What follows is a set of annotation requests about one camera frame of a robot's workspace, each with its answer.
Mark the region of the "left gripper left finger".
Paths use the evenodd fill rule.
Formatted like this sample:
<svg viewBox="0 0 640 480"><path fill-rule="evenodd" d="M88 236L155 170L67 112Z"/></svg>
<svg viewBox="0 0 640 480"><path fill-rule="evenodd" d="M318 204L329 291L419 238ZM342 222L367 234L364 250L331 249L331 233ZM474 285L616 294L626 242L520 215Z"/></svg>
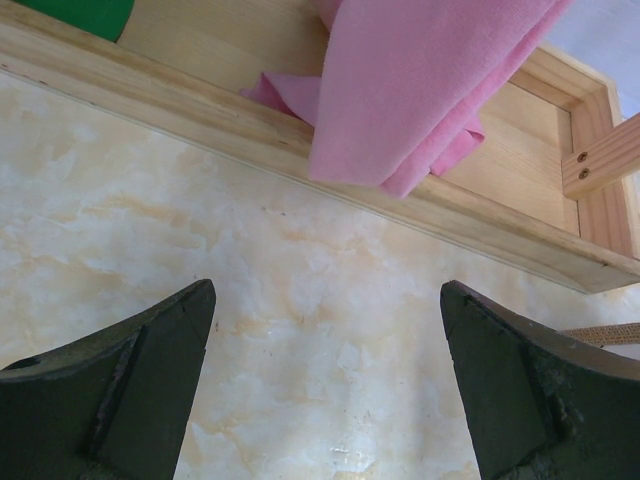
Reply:
<svg viewBox="0 0 640 480"><path fill-rule="evenodd" d="M3 368L2 478L173 478L215 305L212 281L198 280Z"/></svg>

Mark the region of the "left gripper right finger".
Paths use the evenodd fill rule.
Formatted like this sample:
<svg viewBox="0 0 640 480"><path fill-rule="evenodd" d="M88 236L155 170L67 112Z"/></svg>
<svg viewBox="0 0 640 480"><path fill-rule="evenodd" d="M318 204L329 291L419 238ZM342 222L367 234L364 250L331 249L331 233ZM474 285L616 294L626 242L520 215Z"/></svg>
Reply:
<svg viewBox="0 0 640 480"><path fill-rule="evenodd" d="M458 281L440 309L484 479L636 479L639 363Z"/></svg>

